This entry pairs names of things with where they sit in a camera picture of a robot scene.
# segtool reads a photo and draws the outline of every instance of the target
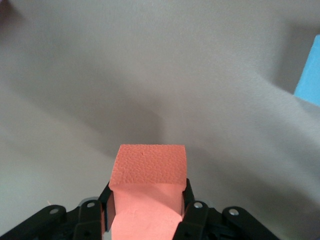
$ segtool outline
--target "block front face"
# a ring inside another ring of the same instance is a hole
[[[112,240],[170,240],[182,221],[187,160],[182,145],[122,145],[110,188]]]

